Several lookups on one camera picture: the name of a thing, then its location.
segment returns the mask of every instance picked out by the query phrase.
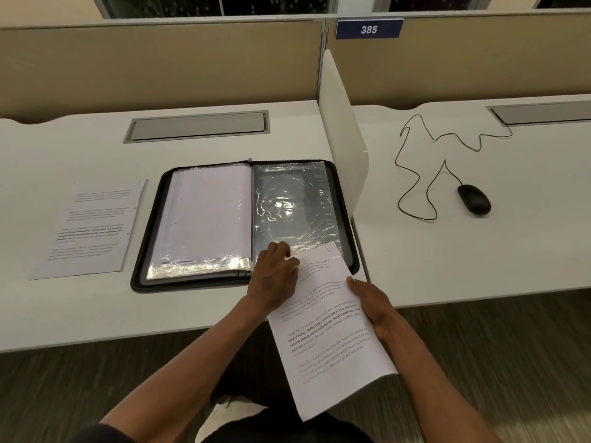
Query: blue sign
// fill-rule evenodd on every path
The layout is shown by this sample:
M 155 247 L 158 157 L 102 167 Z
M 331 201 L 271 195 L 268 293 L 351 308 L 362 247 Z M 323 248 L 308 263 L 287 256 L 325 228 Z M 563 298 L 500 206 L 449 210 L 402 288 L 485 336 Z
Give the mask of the blue sign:
M 338 20 L 338 39 L 396 39 L 403 28 L 402 18 Z

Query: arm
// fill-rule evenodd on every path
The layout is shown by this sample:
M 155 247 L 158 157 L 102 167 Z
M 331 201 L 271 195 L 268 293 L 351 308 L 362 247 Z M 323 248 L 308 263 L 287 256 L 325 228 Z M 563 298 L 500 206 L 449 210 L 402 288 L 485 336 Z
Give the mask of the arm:
M 410 393 L 427 443 L 501 443 L 484 419 L 447 380 L 424 342 L 370 283 L 347 279 L 378 338 L 388 345 Z
M 180 438 L 209 400 L 226 367 L 267 315 L 294 293 L 296 258 L 271 243 L 259 254 L 247 295 L 228 315 L 131 392 L 101 421 L 137 443 Z

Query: paper sheet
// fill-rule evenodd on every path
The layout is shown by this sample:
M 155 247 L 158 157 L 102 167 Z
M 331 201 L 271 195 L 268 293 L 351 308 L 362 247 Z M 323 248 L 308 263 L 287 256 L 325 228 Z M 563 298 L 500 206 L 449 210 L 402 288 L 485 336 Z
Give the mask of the paper sheet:
M 268 319 L 295 405 L 307 420 L 397 371 L 347 287 L 351 274 L 335 243 L 295 256 L 295 293 Z
M 144 183 L 75 184 L 57 237 L 29 279 L 121 270 Z
M 250 270 L 252 170 L 227 165 L 174 172 L 148 278 Z

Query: clear plastic sheet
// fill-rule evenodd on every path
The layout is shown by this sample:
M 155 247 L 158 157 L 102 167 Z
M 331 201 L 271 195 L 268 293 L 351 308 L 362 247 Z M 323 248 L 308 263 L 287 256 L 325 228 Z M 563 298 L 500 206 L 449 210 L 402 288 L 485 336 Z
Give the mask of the clear plastic sheet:
M 272 241 L 292 253 L 335 241 L 339 228 L 324 162 L 254 165 L 253 257 Z
M 252 269 L 252 169 L 173 173 L 146 279 Z

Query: forearm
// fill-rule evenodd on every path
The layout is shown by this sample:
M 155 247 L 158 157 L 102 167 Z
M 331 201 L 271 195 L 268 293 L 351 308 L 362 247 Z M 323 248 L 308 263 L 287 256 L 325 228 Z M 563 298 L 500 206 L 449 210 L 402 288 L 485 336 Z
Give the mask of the forearm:
M 387 329 L 386 342 L 414 403 L 426 443 L 499 443 L 406 320 L 393 317 Z
M 173 441 L 209 400 L 226 367 L 262 320 L 243 297 L 220 322 L 130 393 L 102 423 L 137 443 Z

